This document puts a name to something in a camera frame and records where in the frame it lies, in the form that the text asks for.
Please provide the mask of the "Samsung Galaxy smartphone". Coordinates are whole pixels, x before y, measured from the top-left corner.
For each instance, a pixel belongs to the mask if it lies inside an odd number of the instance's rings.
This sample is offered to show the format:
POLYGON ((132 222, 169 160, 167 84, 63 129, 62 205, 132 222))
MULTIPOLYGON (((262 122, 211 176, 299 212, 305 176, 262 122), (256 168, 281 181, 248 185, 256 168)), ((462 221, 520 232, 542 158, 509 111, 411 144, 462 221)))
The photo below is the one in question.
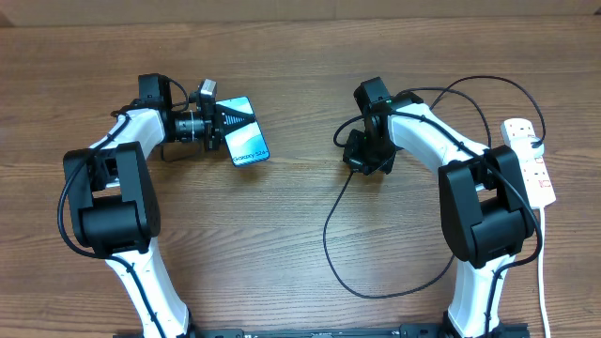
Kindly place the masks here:
MULTIPOLYGON (((216 104, 217 106, 222 104, 243 113, 254 113, 254 108, 248 97, 220 100, 216 104)), ((225 130, 223 128, 223 139, 231 160, 237 167, 265 161, 270 157, 270 151, 257 118, 254 123, 238 130, 225 130)))

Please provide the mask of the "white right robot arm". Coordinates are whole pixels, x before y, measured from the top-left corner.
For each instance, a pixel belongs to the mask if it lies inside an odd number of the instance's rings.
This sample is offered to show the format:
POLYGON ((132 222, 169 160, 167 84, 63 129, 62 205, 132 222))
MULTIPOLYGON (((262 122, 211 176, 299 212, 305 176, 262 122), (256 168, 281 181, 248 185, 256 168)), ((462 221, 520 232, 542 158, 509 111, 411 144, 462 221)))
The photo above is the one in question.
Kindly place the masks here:
POLYGON ((527 238, 542 237, 515 151, 491 148, 461 135, 433 115, 412 91, 393 96, 376 77, 353 93, 362 131, 342 145, 351 173, 391 172, 406 150, 432 171, 439 184, 441 229, 457 260, 453 299, 438 337, 527 337, 525 324, 504 324, 498 315, 504 277, 527 238))

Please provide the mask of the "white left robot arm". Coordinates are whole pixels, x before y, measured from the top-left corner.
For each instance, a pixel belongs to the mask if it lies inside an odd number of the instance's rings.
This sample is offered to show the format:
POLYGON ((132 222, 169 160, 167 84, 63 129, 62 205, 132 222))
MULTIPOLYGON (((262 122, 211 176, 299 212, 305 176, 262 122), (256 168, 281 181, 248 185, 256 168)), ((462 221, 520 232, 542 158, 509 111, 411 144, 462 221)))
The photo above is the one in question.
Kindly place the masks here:
POLYGON ((246 97, 217 100, 205 79, 173 102, 173 79, 139 76, 139 96, 113 111, 116 124, 97 143, 63 158, 65 186, 57 226, 79 255, 104 261, 123 284, 142 323, 143 337, 203 337, 163 263, 161 213, 146 160, 169 143, 226 146, 234 166, 265 161, 270 151, 246 97))

